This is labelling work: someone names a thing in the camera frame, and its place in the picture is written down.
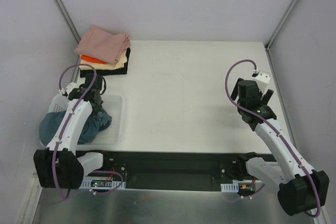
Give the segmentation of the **teal blue t-shirt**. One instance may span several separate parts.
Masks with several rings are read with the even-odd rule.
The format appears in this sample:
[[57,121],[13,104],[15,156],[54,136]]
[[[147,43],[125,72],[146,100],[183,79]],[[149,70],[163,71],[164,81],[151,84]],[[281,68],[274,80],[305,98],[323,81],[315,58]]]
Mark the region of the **teal blue t-shirt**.
[[[43,146],[55,136],[66,111],[50,112],[43,118],[39,126],[39,140]],[[107,129],[112,123],[112,117],[102,109],[97,115],[89,116],[81,131],[78,144],[90,144],[93,142],[99,132]]]

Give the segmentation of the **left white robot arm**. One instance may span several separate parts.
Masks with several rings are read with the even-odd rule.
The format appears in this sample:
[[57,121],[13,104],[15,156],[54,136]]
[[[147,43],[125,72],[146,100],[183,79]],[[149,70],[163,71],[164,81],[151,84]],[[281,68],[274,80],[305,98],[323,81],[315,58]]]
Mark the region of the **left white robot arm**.
[[76,148],[87,119],[101,112],[103,77],[89,74],[84,84],[73,88],[58,129],[45,149],[34,153],[34,164],[43,188],[78,189],[85,176],[110,173],[111,164],[99,152],[76,157]]

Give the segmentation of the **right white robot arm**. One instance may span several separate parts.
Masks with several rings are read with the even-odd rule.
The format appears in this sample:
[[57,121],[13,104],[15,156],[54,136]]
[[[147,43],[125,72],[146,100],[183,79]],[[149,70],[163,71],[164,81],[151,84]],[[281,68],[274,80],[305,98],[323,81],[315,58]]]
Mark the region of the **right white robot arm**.
[[304,212],[316,218],[326,203],[329,177],[317,171],[286,138],[273,110],[267,105],[273,91],[262,95],[255,80],[239,78],[231,96],[242,120],[267,145],[279,169],[267,164],[258,154],[247,153],[240,158],[236,173],[242,179],[254,176],[270,188],[286,214]]

